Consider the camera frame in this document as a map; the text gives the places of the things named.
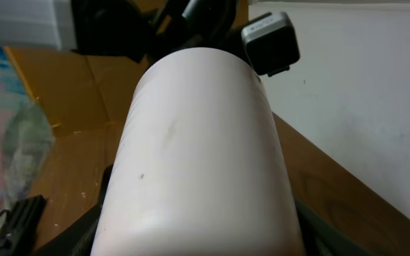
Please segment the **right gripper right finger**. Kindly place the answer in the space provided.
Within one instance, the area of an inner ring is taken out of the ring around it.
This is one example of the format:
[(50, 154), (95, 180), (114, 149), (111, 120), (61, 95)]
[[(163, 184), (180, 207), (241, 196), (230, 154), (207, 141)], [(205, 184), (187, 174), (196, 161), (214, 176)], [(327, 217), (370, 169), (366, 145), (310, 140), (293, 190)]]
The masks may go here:
[(371, 256), (360, 245), (335, 230), (300, 199), (294, 197), (307, 256)]

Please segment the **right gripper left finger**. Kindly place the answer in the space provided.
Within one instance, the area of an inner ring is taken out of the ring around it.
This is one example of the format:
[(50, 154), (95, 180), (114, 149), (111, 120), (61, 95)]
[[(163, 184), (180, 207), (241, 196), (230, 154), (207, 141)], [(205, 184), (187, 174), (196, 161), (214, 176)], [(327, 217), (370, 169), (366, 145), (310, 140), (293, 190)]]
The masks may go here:
[(111, 173), (112, 165), (109, 165), (102, 175), (97, 203), (61, 234), (35, 251), (35, 256), (90, 256)]

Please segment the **pink plastic cup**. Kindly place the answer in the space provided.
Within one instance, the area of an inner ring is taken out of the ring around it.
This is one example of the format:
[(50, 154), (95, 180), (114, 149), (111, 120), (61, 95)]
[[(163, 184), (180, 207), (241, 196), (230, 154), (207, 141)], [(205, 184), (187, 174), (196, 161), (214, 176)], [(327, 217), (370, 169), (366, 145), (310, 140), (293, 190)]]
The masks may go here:
[(303, 255), (263, 84), (240, 58), (190, 48), (139, 81), (93, 255)]

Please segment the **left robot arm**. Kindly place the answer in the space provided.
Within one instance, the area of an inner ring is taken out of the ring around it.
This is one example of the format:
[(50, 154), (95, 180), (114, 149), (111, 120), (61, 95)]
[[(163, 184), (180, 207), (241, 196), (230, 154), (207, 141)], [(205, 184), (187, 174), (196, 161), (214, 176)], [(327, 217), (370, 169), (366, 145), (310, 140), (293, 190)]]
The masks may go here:
[(141, 11), (127, 0), (72, 0), (76, 53), (155, 63), (187, 48), (215, 48), (248, 57), (242, 27), (233, 28), (235, 0), (167, 0)]

